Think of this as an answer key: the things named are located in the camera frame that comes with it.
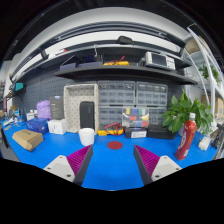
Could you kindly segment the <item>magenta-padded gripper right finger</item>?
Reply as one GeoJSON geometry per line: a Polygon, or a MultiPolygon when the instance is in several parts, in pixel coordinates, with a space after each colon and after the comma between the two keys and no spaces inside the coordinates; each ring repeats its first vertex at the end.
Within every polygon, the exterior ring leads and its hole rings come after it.
{"type": "Polygon", "coordinates": [[[135,145],[133,154],[144,185],[181,170],[167,155],[159,157],[141,146],[135,145]]]}

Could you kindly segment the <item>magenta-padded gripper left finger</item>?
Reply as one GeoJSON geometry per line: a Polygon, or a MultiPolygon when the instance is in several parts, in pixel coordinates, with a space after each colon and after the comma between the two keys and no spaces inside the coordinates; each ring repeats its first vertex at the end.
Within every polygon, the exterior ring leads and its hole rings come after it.
{"type": "Polygon", "coordinates": [[[85,146],[68,156],[59,155],[44,170],[81,186],[92,156],[93,146],[85,146]]]}

